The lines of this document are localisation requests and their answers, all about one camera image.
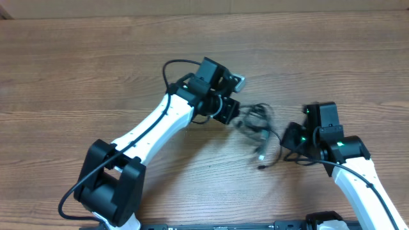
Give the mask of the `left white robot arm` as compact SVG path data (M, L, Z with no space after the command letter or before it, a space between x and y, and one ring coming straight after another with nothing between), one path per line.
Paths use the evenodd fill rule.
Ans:
M245 77L204 58L194 73L166 83L157 108L125 135L108 143L96 140L88 149L78 182L70 193L91 212L98 229L140 229L135 213L143 194L146 168L163 145L196 116L222 124L239 115L231 98Z

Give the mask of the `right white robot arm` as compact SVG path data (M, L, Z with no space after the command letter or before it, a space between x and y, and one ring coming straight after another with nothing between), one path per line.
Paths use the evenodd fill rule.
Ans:
M280 145L289 150L286 162L321 164L341 189L362 229L408 229L385 191L371 154L362 139L347 136L334 102L303 107L301 124L291 122Z

